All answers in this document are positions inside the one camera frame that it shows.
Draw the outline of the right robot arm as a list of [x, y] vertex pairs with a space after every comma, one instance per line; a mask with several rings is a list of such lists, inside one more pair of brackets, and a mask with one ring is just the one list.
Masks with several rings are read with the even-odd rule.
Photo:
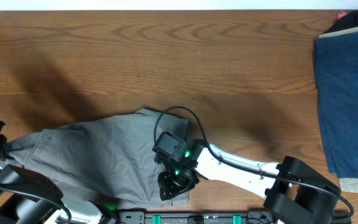
[[332, 223], [340, 189], [303, 161], [260, 162], [225, 152], [204, 139], [188, 142], [164, 131], [152, 148], [165, 171], [158, 176], [160, 198], [190, 191], [202, 177], [240, 187], [258, 195], [282, 223]]

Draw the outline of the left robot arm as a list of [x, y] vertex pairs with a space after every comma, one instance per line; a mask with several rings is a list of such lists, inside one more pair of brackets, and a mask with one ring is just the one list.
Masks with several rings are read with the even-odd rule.
[[46, 176], [7, 165], [7, 139], [0, 121], [0, 223], [119, 223], [104, 205], [76, 203]]

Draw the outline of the grey shorts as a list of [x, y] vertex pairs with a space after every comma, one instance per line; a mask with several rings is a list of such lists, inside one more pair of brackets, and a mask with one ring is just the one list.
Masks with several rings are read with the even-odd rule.
[[188, 193], [160, 199], [153, 133], [185, 137], [189, 122], [141, 109], [97, 121], [43, 129], [7, 145], [8, 164], [49, 177], [66, 198], [110, 208], [160, 208], [188, 203]]

